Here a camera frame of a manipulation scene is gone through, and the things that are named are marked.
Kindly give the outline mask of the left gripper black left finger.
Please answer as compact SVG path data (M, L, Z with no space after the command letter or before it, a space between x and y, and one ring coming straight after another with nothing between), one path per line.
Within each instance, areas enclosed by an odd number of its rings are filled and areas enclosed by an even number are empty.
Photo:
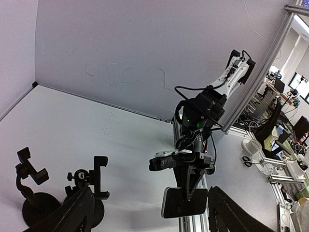
M29 227L27 232L83 232L92 230L94 218L95 197L91 188L80 189L60 208Z

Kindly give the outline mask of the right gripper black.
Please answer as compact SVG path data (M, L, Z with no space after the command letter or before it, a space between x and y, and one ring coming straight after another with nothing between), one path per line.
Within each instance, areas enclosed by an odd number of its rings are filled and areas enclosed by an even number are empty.
M173 197L180 201L206 201L208 190L197 188L204 174L215 172L217 155L206 154L208 138L222 128L219 119L225 113L226 94L217 89L200 89L195 97L175 90L183 100L176 106L174 122L180 126L176 139L177 154L172 157L177 187Z

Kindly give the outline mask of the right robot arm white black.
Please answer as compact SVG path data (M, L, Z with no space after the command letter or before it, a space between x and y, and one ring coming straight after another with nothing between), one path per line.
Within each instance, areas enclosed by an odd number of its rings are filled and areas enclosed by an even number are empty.
M225 113L225 103L246 83L254 67L255 62L245 51L233 50L223 74L208 86L197 88L196 97L182 94L182 86L174 88L183 100L173 117L178 137L171 156L176 161L173 170L184 199L192 198L203 175L214 174L217 155L207 153L208 139L213 131L222 129L219 120Z

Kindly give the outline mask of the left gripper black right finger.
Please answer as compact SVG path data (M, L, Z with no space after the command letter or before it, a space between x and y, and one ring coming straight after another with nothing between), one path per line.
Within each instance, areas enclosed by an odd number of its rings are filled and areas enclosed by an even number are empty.
M241 208L218 186L208 191L209 230L211 232L271 232Z

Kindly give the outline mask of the black phone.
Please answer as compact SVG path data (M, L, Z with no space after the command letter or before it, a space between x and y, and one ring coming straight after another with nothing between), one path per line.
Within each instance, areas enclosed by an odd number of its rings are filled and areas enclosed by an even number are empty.
M206 211L208 190L197 188L192 198L185 199L180 188L167 187L164 191L161 208L162 218L181 218L201 215Z

